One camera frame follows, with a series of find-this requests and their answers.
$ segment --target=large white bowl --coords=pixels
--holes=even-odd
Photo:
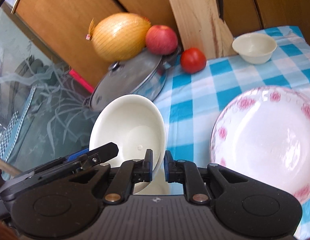
[[[310,199],[310,99],[270,86],[247,91],[221,112],[211,162]]]
[[[144,159],[146,149],[153,150],[153,178],[165,155],[166,132],[164,120],[157,107],[140,95],[125,95],[112,101],[98,116],[89,141],[89,150],[106,143],[116,143],[117,157],[108,161],[119,167],[124,161]],[[149,183],[137,183],[134,193]]]
[[[276,41],[262,33],[247,33],[233,41],[233,49],[250,64],[264,64],[277,48]]]

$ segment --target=pot lid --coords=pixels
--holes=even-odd
[[[110,65],[90,98],[90,107],[102,111],[114,99],[132,94],[156,70],[161,59],[161,55],[144,49],[130,60]]]

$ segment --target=tablecloth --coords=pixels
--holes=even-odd
[[[310,46],[296,26],[270,28],[259,33],[272,36],[278,47],[271,60],[251,65],[240,56],[208,60],[196,74],[184,73],[178,64],[168,71],[163,90],[154,103],[167,132],[167,149],[175,160],[209,163],[209,141],[216,118],[237,95],[251,88],[279,85],[310,97]],[[180,184],[171,186],[181,194]],[[310,200],[303,205],[299,238],[310,236]]]

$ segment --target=metal pot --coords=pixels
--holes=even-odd
[[[162,90],[167,69],[174,66],[181,48],[167,56],[151,54],[146,48],[136,57],[115,62],[89,99],[93,111],[102,111],[111,101],[137,94],[153,101]]]

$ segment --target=screw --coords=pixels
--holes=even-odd
[[[208,196],[205,194],[195,194],[193,200],[196,202],[205,202],[208,200]]]
[[[116,193],[110,193],[107,194],[105,196],[105,200],[109,201],[109,202],[116,202],[120,200],[120,195],[116,194]]]

